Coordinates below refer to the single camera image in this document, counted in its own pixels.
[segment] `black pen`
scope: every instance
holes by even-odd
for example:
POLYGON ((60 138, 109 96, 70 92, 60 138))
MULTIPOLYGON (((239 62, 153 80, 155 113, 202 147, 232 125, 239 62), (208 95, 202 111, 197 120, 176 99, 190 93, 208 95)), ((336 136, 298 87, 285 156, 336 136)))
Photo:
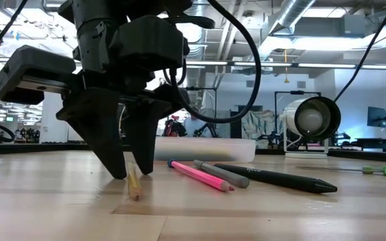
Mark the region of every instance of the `black pen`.
POLYGON ((290 175, 248 167, 237 167, 234 165, 226 164, 214 164, 214 166, 242 175, 255 181, 261 181, 264 183, 288 187, 300 191, 307 191, 310 193, 329 193, 338 191, 336 186, 316 178, 302 177, 298 175, 290 175))

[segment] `green screwdriver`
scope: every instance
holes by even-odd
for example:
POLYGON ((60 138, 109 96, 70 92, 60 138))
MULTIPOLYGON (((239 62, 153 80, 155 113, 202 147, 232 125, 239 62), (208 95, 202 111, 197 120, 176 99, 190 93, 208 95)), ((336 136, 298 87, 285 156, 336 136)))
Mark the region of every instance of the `green screwdriver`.
POLYGON ((380 172, 386 175, 386 166, 380 168, 363 166, 361 169, 347 169, 347 168, 338 168, 338 167, 297 167, 300 169, 310 169, 310 170, 323 170, 323 171, 361 171, 364 174, 374 174, 375 172, 380 172))

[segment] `pencil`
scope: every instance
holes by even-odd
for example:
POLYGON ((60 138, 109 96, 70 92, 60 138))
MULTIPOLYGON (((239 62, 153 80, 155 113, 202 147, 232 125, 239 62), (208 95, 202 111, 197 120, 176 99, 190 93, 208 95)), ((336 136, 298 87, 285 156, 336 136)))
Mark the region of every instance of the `pencil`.
POLYGON ((211 166, 203 161, 195 160, 193 163, 197 168, 204 170, 213 176, 226 180, 237 187, 246 188, 249 185, 249 179, 244 176, 238 175, 230 171, 226 171, 219 167, 211 166))
POLYGON ((234 191, 235 189, 225 180, 222 180, 213 175, 209 175, 205 172, 183 165, 177 161, 169 160, 168 166, 175 168, 180 173, 186 174, 187 176, 194 178, 202 183, 208 184, 211 187, 215 187, 220 191, 234 191))
POLYGON ((137 172, 132 162, 127 163, 127 187, 131 199, 137 201, 141 197, 141 186, 138 181, 137 172))

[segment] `white plastic container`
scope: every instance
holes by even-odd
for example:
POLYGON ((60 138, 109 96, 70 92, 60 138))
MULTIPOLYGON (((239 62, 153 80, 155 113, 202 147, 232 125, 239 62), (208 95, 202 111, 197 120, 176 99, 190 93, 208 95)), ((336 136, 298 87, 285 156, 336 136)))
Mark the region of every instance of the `white plastic container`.
POLYGON ((247 139, 157 137, 154 159, 167 161, 250 162, 255 156, 255 141, 247 139))

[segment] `pink highlighter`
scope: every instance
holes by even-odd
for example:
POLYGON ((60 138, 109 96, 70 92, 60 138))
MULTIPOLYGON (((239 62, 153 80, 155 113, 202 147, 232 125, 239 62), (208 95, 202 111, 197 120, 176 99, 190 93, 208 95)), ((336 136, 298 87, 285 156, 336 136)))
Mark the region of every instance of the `pink highlighter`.
POLYGON ((177 161, 169 160, 168 167, 175 168, 180 173, 184 173, 189 177, 193 177, 194 179, 201 181, 202 183, 206 183, 212 187, 217 188, 220 191, 234 191, 235 189, 225 180, 220 179, 218 177, 209 175, 207 173, 201 172, 194 168, 183 165, 177 161))

